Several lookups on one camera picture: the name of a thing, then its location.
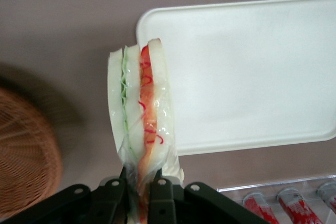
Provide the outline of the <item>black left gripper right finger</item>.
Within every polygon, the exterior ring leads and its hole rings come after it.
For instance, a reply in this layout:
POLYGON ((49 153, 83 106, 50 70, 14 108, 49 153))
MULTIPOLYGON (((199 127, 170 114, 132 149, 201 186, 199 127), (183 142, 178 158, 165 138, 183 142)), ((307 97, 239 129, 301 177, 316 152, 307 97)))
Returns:
POLYGON ((176 223, 173 184, 159 170, 150 183, 148 223, 176 223))

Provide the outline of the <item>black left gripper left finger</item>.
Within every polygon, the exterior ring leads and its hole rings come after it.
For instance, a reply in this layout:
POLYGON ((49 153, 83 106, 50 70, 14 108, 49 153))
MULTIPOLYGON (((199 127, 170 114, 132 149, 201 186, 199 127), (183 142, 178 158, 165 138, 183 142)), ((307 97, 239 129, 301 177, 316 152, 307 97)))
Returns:
POLYGON ((92 223, 127 222, 126 168, 120 175, 104 178, 92 193, 92 223))

